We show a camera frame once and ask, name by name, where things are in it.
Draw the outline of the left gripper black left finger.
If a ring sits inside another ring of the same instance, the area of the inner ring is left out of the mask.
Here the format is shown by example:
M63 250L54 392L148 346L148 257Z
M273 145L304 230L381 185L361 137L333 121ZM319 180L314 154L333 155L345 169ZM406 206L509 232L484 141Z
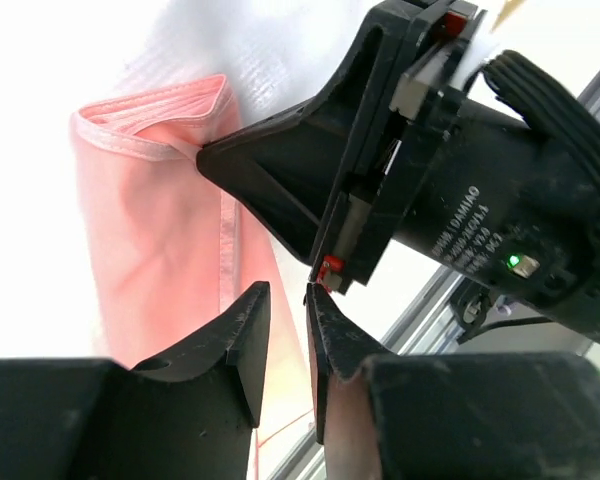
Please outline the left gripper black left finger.
M242 479L259 425L270 287L125 369L0 360L0 479Z

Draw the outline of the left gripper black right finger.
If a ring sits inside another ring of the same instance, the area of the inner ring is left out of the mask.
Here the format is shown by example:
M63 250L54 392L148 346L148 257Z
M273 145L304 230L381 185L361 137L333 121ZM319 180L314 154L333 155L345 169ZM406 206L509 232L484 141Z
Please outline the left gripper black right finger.
M330 479L600 479L600 371L560 352L397 355L305 306Z

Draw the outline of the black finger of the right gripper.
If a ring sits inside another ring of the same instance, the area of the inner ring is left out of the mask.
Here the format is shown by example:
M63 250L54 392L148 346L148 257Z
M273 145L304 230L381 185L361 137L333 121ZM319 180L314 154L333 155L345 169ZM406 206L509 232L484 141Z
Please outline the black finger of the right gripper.
M241 202L300 262L310 265L341 163L356 160L388 83L424 34L423 1L383 1L365 16L344 59L312 98L203 147L199 172Z

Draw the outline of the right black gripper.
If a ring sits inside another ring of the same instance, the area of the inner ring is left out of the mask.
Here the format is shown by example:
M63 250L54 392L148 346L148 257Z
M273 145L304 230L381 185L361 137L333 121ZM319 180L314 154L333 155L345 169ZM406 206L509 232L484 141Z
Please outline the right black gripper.
M464 276L467 337L500 299L600 343L600 71L579 96L524 55L491 49L491 16L437 1L383 89L379 169L342 185L312 279L366 283L397 240Z

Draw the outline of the pink satin napkin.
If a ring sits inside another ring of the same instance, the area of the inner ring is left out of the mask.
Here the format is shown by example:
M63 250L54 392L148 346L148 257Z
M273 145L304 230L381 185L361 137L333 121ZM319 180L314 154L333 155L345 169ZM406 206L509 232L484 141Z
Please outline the pink satin napkin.
M70 131L104 348L131 366L271 287L260 426L248 475L269 477L309 426L306 357L268 231L198 171L201 147L239 129L228 79L109 99L77 110Z

